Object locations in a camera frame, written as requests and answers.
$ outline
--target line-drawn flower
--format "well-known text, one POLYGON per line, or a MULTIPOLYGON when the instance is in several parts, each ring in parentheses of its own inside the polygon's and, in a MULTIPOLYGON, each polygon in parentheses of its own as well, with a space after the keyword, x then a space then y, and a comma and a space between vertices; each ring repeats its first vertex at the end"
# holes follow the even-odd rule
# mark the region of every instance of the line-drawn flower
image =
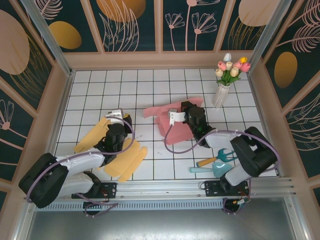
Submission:
POLYGON ((183 21, 181 13, 179 13, 179 14, 174 13, 174 14, 172 14, 172 16, 170 13, 167 13, 165 15, 165 20, 170 28, 173 51, 176 51, 175 45, 174 45, 174 38, 172 36, 172 29, 177 29, 177 28, 183 27, 185 25, 185 22, 183 21))
POLYGON ((216 22, 214 18, 214 13, 207 14, 204 13, 199 18, 199 13, 192 14, 192 25, 195 33, 194 41, 194 50, 197 51, 197 37, 199 34, 212 33, 217 30, 217 25, 214 25, 216 22))
MULTIPOLYGON (((11 122, 11 119, 14 114, 14 109, 15 109, 15 105, 11 101, 8 101, 8 103, 6 105, 6 103, 3 99, 0 100, 0 130, 4 130, 4 131, 10 130, 14 134, 17 134, 18 136, 26 139, 27 138, 26 136, 23 136, 22 134, 14 131, 10 128, 10 122, 11 122)), ((23 150, 23 147, 15 145, 15 144, 8 142, 2 138, 0 138, 0 142, 3 142, 11 147, 16 148, 16 149, 23 150)))
POLYGON ((186 15, 186 27, 185 27, 185 50, 188 51, 188 25, 189 25, 189 16, 190 16, 190 8, 195 7, 197 5, 212 5, 219 3, 220 0, 186 0, 186 4, 188 4, 188 13, 186 15))

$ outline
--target clear vase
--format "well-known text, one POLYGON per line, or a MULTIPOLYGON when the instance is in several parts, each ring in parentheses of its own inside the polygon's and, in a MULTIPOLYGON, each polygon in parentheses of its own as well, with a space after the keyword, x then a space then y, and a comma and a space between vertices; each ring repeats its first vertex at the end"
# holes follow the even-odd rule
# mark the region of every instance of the clear vase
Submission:
POLYGON ((218 91, 215 94, 214 100, 213 100, 213 106, 216 108, 220 108, 225 100, 227 99, 227 95, 229 93, 229 86, 225 86, 223 84, 219 84, 218 91))

